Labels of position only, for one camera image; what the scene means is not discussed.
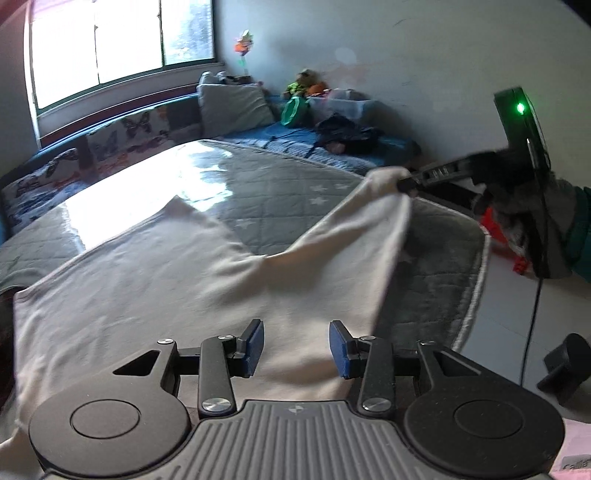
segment black electronic device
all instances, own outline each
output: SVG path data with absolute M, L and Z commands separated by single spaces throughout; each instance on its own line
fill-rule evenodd
M 400 180 L 398 189 L 409 192 L 461 179 L 511 189 L 547 175 L 551 169 L 550 159 L 528 96 L 521 87 L 515 87 L 496 93 L 494 99 L 508 140 L 506 148 L 474 153 L 443 165 L 426 167 Z
M 355 402 L 247 400 L 264 344 L 260 320 L 236 338 L 177 349 L 159 340 L 49 398 L 31 444 L 47 479 L 525 479 L 548 472 L 564 439 L 546 400 L 435 342 L 395 351 L 374 336 L 329 328 L 339 375 L 362 378 Z M 176 398 L 199 375 L 199 421 Z M 397 379 L 416 399 L 401 408 Z

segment window frame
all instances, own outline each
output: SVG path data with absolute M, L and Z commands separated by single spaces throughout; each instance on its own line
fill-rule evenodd
M 154 73 L 160 73 L 160 72 L 168 72 L 170 70 L 176 70 L 179 68 L 184 68 L 184 67 L 192 67 L 195 65 L 207 65 L 207 64 L 211 64 L 211 63 L 218 63 L 219 62 L 219 55 L 218 55 L 218 49 L 217 49 L 217 15 L 216 15 L 216 0 L 210 0 L 211 4 L 212 4 L 212 42 L 213 42 L 213 58 L 211 59 L 202 59 L 202 60 L 191 60 L 191 61 L 182 61 L 180 63 L 174 63 L 172 65 L 166 65 L 165 64 L 165 54 L 164 54 L 164 32 L 162 29 L 162 1 L 163 0 L 158 0 L 158 7 L 159 7 L 159 11 L 158 11 L 158 19 L 160 21 L 160 54 L 162 57 L 162 67 L 157 68 L 157 69 L 152 69 L 152 70 L 146 70 L 144 72 L 139 72 L 139 73 L 134 73 L 133 75 L 127 75 L 126 77 L 121 77 L 115 80 L 111 80 L 110 82 L 105 82 L 105 83 L 99 83 L 98 85 L 95 85 L 94 87 L 90 87 L 87 88 L 86 90 L 82 90 L 80 92 L 76 92 L 68 97 L 65 97 L 61 100 L 58 100 L 57 102 L 51 103 L 43 108 L 39 108 L 38 107 L 38 102 L 37 102 L 37 91 L 36 91 L 36 87 L 35 87 L 35 73 L 33 71 L 33 15 L 29 15 L 29 69 L 31 71 L 31 90 L 32 90 L 32 94 L 33 94 L 33 102 L 35 103 L 35 111 L 37 112 L 37 116 L 41 115 L 42 113 L 46 113 L 64 103 L 67 102 L 71 102 L 72 100 L 76 100 L 77 98 L 80 97 L 84 97 L 85 95 L 88 95 L 89 93 L 92 92 L 96 92 L 98 90 L 102 90 L 102 89 L 107 89 L 110 88 L 114 85 L 118 85 L 120 83 L 125 83 L 128 82 L 129 80 L 134 80 L 136 78 L 139 77 L 143 77 L 146 75 L 151 75 Z

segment white tile floor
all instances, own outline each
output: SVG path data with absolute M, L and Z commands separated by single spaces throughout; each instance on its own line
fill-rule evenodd
M 518 382 L 537 279 L 520 276 L 512 267 L 511 258 L 494 250 L 476 322 L 462 354 Z M 546 374 L 544 356 L 572 332 L 591 339 L 591 284 L 575 276 L 546 280 L 525 371 L 527 388 L 537 392 L 535 385 Z M 564 416 L 591 420 L 591 380 L 568 406 L 569 411 L 561 411 Z

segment star pattern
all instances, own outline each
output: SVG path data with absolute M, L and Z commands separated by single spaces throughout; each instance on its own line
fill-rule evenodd
M 236 220 L 236 227 L 246 230 L 248 227 L 250 227 L 251 225 L 254 225 L 255 223 L 256 222 L 254 220 L 250 220 L 250 218 L 242 218 L 242 219 Z
M 310 203 L 312 205 L 324 205 L 326 202 L 328 202 L 328 200 L 322 197 L 315 197 L 313 199 L 310 199 Z

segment metal screw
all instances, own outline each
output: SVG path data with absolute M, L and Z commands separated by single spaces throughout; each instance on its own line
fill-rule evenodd
M 379 413 L 389 410 L 389 408 L 392 406 L 392 402 L 390 402 L 387 398 L 375 397 L 368 398 L 361 406 L 364 410 Z
M 230 403 L 230 401 L 227 398 L 214 397 L 208 398 L 207 400 L 202 402 L 201 406 L 204 410 L 211 411 L 214 413 L 220 413 L 229 410 L 232 406 L 232 403 Z

